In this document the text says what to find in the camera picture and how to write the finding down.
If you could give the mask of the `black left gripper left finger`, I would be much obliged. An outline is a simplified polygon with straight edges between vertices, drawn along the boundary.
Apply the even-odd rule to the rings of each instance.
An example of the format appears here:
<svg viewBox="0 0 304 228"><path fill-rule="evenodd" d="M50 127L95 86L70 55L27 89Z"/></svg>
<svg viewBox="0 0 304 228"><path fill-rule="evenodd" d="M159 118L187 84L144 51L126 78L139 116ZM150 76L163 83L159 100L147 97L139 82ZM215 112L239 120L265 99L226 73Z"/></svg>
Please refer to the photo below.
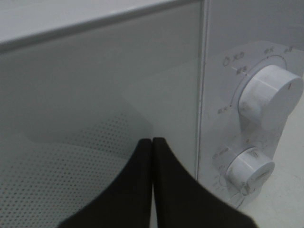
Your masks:
<svg viewBox="0 0 304 228"><path fill-rule="evenodd" d="M152 204L152 142L140 139L129 161L93 201L61 228L148 228Z"/></svg>

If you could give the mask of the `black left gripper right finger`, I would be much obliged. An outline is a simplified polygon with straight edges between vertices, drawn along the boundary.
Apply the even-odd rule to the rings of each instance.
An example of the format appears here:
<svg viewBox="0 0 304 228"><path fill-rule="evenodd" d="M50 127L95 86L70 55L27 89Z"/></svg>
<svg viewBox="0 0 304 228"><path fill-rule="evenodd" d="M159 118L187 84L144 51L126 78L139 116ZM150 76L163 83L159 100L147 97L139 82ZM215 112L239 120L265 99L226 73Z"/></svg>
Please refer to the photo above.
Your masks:
<svg viewBox="0 0 304 228"><path fill-rule="evenodd" d="M201 186L160 137L153 139L153 186L160 228L253 227L252 218Z"/></svg>

